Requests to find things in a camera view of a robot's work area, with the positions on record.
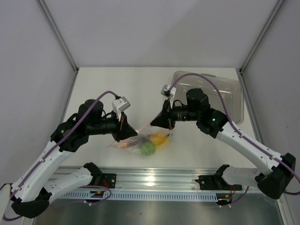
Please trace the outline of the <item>yellow mango toy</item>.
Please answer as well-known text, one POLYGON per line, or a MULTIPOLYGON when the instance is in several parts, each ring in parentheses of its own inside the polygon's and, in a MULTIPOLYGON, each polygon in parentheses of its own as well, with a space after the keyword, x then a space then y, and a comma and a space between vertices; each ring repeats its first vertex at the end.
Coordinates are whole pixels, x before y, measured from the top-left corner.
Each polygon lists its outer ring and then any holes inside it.
POLYGON ((158 131, 150 135, 150 142, 158 149, 169 143, 169 136, 166 132, 158 131))

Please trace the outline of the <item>green guava toy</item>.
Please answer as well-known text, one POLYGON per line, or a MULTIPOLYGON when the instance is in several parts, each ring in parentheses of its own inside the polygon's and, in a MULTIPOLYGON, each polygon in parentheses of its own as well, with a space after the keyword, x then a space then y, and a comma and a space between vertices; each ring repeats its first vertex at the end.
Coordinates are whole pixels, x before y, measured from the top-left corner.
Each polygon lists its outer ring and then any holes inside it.
POLYGON ((150 155, 154 154, 156 151, 155 145, 150 141, 143 142, 140 145, 139 149, 140 149, 141 154, 144 156, 150 156, 150 155))

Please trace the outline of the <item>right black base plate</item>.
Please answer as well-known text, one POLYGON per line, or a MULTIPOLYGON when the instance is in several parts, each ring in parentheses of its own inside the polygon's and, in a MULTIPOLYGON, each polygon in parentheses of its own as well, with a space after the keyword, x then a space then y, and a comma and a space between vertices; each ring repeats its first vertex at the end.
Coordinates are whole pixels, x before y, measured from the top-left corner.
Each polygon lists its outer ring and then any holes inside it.
POLYGON ((195 182, 199 184, 201 190, 242 190, 242 185, 231 186, 227 184, 222 177, 215 175, 200 175, 197 179, 195 179, 195 182))

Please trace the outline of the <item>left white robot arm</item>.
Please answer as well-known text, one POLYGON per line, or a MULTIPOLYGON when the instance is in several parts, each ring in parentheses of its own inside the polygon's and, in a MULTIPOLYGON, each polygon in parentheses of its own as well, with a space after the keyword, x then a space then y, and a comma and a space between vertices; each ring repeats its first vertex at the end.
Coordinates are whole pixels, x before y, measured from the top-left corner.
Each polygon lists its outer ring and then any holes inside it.
POLYGON ((102 185, 103 173, 94 163, 86 163, 64 178, 50 181, 57 168, 71 157, 91 135, 110 134, 119 142, 137 135, 124 111, 130 107, 125 97, 112 101, 112 111, 103 115, 104 105, 89 99, 66 122, 58 125, 34 165, 11 186, 11 207, 20 217, 35 218, 58 197, 79 187, 102 185))

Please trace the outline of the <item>aluminium mounting rail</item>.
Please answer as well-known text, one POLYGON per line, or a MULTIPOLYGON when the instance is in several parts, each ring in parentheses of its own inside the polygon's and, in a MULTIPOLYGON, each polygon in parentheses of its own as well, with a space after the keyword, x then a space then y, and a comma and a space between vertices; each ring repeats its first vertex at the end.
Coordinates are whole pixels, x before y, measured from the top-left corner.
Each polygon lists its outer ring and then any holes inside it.
POLYGON ((156 192, 197 192, 199 175, 212 175, 216 169, 117 168, 102 167, 104 173, 116 174, 115 190, 156 192))

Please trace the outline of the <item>clear plastic tray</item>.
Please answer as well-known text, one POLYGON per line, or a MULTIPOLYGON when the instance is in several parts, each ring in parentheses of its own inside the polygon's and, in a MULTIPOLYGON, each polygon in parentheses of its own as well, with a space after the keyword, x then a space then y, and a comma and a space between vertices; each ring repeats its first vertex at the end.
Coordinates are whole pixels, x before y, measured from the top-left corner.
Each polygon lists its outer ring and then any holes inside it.
POLYGON ((186 76, 180 81, 176 80, 182 75, 187 74, 186 71, 177 71, 172 78, 172 84, 176 84, 175 99, 180 100, 183 104, 187 104, 186 93, 193 88, 200 88, 208 96, 210 106, 216 110, 224 112, 218 92, 220 92, 229 116, 236 124, 241 124, 244 121, 244 96, 240 82, 216 77, 209 74, 204 74, 206 78, 212 81, 215 86, 212 86, 204 78, 191 75, 186 76))

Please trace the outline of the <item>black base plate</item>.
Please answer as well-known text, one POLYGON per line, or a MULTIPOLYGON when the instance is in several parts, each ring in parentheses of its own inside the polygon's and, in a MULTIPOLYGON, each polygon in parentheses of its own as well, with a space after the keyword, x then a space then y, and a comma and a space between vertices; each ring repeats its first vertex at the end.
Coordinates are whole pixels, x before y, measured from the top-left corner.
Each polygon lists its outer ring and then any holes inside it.
POLYGON ((96 185, 114 189, 116 186, 116 181, 117 181, 117 174, 103 173, 101 178, 96 180, 96 185))
POLYGON ((215 175, 200 175, 197 179, 195 179, 195 182, 199 184, 201 190, 242 190, 242 185, 231 186, 227 184, 222 177, 215 175))

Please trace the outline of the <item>red meat slice toy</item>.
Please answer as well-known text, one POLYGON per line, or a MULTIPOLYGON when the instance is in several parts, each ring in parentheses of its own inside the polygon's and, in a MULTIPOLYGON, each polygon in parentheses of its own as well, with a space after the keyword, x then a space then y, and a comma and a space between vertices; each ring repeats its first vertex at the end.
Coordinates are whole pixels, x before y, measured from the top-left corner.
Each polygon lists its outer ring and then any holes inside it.
POLYGON ((139 149, 140 145, 145 141, 145 137, 130 137, 126 140, 118 142, 117 147, 124 150, 139 149))

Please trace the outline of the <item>clear zip top bag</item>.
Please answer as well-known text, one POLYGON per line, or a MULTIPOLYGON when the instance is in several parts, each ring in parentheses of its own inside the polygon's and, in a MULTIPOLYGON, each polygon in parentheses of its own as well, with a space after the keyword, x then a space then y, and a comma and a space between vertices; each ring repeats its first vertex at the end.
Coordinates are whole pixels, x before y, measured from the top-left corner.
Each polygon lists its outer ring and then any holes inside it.
POLYGON ((150 123, 143 125, 136 132, 137 136, 119 142, 113 141, 108 147, 147 157, 166 148, 173 138, 172 130, 153 127, 150 123))

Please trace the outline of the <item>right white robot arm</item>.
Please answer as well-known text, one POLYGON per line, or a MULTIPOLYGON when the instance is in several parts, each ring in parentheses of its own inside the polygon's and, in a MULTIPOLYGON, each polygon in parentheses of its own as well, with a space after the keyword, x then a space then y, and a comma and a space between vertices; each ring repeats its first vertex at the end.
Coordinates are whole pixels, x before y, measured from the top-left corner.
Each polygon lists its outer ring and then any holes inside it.
POLYGON ((255 168, 222 165, 214 174, 217 188, 257 187, 272 199, 281 197, 295 177, 296 158, 292 154, 282 155, 248 136, 226 114, 211 108, 208 96, 201 89, 188 90, 185 105, 175 106, 172 97, 168 95, 151 126, 172 130, 178 121, 194 121, 201 132, 229 145, 255 165, 255 168))

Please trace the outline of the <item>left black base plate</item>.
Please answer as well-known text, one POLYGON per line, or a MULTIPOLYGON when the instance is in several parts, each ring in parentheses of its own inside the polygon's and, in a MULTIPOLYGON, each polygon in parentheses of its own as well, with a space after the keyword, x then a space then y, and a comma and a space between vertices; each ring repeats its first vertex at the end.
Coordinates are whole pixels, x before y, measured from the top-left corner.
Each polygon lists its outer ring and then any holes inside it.
POLYGON ((116 181, 117 181, 117 174, 103 173, 101 178, 96 180, 96 185, 114 189, 116 186, 116 181))

